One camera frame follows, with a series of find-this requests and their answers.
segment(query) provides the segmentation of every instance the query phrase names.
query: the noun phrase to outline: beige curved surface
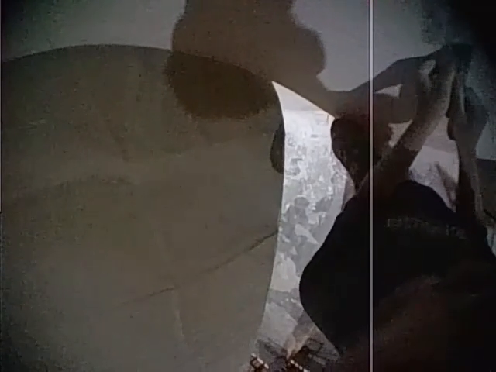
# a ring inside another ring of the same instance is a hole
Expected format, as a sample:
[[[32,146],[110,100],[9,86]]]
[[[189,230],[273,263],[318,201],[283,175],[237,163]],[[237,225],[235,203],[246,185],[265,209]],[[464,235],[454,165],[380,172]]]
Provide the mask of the beige curved surface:
[[[2,65],[4,324],[30,370],[231,372],[249,357],[281,110],[193,119],[164,78],[169,53],[83,46]]]

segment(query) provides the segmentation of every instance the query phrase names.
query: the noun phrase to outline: vertical line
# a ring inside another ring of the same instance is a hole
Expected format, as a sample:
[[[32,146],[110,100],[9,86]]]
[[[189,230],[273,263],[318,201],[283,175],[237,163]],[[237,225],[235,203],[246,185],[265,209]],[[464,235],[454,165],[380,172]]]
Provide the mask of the vertical line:
[[[370,146],[369,146],[369,156],[370,156],[370,298],[369,298],[369,306],[370,306],[370,329],[369,329],[369,355],[370,355],[370,371],[374,370],[374,218],[373,218],[373,208],[374,208],[374,0],[370,0],[369,2],[369,75],[370,75],[370,84],[369,84],[369,134],[370,134]]]

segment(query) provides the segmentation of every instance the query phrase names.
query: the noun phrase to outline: dark object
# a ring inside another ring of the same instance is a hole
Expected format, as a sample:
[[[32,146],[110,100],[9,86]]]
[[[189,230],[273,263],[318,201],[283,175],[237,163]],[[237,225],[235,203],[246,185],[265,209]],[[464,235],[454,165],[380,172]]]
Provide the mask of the dark object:
[[[201,119],[243,119],[278,102],[270,81],[212,58],[173,52],[165,75],[184,110]]]
[[[279,174],[284,174],[284,143],[286,132],[284,131],[284,123],[281,123],[274,133],[272,145],[270,147],[270,162],[272,168]]]

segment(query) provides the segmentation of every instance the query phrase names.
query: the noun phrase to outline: gray textured surface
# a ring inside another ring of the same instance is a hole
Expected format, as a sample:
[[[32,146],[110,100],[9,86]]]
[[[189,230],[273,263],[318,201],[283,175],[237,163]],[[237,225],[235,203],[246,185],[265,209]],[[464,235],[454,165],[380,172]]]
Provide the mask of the gray textured surface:
[[[259,332],[262,357],[271,358],[267,345],[288,347],[295,332],[301,340],[308,335],[319,337],[302,310],[298,283],[343,203],[346,172],[331,150],[330,122],[324,112],[284,111],[283,207],[274,272]]]

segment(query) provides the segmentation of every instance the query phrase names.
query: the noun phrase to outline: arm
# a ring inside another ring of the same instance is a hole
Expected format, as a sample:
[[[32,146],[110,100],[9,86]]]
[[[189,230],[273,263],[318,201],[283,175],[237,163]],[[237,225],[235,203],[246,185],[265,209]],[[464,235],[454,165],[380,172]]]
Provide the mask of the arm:
[[[357,192],[358,196],[369,198],[370,181],[373,181],[374,198],[386,198],[406,178],[420,149],[445,117],[449,107],[455,70],[447,57],[438,61],[440,72],[435,77],[429,76],[432,64],[431,68],[428,64],[422,66],[418,81],[417,115],[396,145],[372,169],[372,174],[369,172],[365,177]]]

